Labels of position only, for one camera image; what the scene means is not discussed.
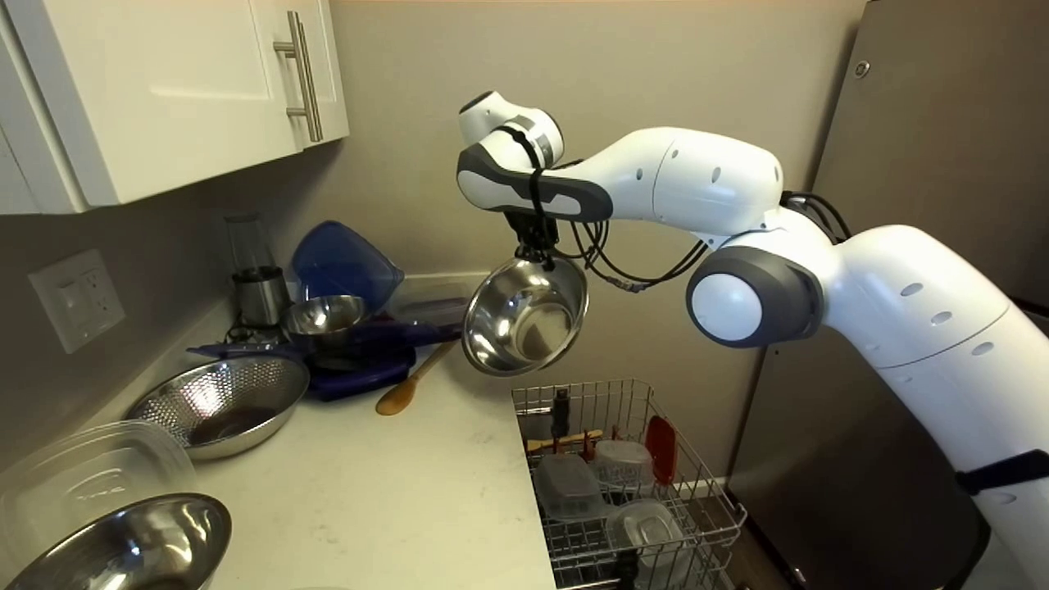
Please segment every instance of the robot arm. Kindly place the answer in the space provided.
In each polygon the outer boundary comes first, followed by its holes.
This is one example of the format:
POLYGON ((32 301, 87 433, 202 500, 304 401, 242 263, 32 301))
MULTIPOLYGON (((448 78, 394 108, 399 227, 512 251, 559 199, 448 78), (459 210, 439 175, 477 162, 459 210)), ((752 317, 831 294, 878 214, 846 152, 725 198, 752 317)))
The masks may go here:
POLYGON ((652 220, 704 235, 687 307, 722 345, 836 327, 937 440, 1032 587, 1049 587, 1049 342, 975 264, 912 227, 831 243, 781 210, 773 154, 704 130, 646 127, 559 168, 537 108, 464 108, 459 191, 495 214, 652 220))

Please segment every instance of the dish rack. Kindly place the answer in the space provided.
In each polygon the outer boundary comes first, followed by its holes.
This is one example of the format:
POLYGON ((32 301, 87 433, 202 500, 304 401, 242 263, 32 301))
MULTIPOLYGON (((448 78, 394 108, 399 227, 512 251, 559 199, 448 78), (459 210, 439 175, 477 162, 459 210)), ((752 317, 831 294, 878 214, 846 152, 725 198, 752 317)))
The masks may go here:
MULTIPOLYGON (((580 451, 595 459, 598 440, 646 444, 657 413, 657 393, 635 381, 595 381, 595 384, 544 384, 514 386, 514 409, 527 466, 549 451, 580 451)), ((559 587, 572 590, 722 590, 727 561, 747 521, 746 505, 725 493, 700 451, 671 444, 671 478, 646 493, 670 508, 682 539, 633 546, 610 541, 608 521, 544 521, 549 553, 559 587), (639 567, 671 565, 675 578, 646 578, 639 567)), ((603 493, 610 508, 635 500, 633 495, 603 493)))

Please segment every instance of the wall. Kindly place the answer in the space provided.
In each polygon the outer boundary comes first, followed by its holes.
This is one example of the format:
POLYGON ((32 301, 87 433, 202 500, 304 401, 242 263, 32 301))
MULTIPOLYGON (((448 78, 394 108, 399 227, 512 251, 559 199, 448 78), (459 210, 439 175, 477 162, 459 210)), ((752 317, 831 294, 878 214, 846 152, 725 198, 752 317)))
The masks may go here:
MULTIPOLYGON (((489 269, 512 257, 498 218, 453 185, 456 112, 486 90, 559 114, 572 154, 631 127, 687 126, 777 152, 790 185, 812 165, 836 70, 863 0, 332 0, 356 134, 299 162, 245 171, 76 220, 0 220, 0 462, 76 425, 153 348, 227 294, 222 214, 263 210, 288 258, 318 220, 345 220, 407 273, 489 269), (66 358, 27 277, 102 250, 128 321, 66 358)), ((615 257, 664 273, 689 235, 623 224, 615 257)), ((753 350, 702 342, 682 283, 644 297, 595 283, 595 313, 565 363, 532 381, 639 376, 693 444, 725 466, 753 350)))
MULTIPOLYGON (((492 269, 512 257, 502 218, 453 180, 456 112, 486 90, 549 108, 583 157, 646 126, 736 134, 781 154, 804 187, 863 0, 335 0, 352 141, 318 154, 318 185, 277 210, 278 250, 335 218, 411 273, 492 269)), ((615 258, 666 273, 689 235, 619 224, 615 258)), ((635 376, 725 466, 757 363, 700 339, 687 279, 646 294, 595 285, 580 345, 527 381, 635 376)))

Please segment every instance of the electrical outlet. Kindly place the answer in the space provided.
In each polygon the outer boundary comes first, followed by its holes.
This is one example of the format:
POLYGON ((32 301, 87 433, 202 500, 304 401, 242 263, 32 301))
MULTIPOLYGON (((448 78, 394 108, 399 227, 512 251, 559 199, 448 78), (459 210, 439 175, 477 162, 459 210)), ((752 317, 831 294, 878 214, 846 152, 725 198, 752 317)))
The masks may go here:
POLYGON ((124 321, 124 304, 98 250, 47 264, 32 273, 29 283, 66 355, 124 321))

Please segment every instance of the kitchen counter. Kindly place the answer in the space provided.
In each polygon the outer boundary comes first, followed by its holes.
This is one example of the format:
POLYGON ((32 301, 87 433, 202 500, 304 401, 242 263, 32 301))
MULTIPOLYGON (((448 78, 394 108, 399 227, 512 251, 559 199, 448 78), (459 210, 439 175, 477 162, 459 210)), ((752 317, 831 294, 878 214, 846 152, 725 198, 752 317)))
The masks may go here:
POLYGON ((453 348, 399 417, 301 403, 266 446, 202 466, 232 510, 212 590, 556 587, 506 381, 453 348))

